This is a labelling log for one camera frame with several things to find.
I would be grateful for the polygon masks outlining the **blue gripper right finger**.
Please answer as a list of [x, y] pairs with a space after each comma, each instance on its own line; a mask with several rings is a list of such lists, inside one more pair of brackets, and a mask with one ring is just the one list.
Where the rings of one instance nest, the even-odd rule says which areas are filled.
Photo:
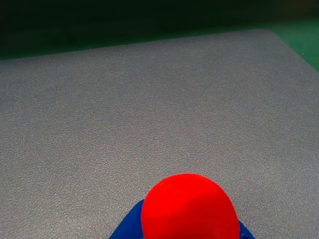
[[244, 226], [244, 224], [239, 221], [240, 226], [240, 237], [239, 239], [255, 239], [253, 234]]

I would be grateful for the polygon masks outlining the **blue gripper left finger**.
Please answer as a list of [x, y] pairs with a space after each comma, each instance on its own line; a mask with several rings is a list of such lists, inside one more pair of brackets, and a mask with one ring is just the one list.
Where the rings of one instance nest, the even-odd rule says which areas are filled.
[[143, 239], [141, 211], [144, 200], [137, 202], [119, 223], [109, 239]]

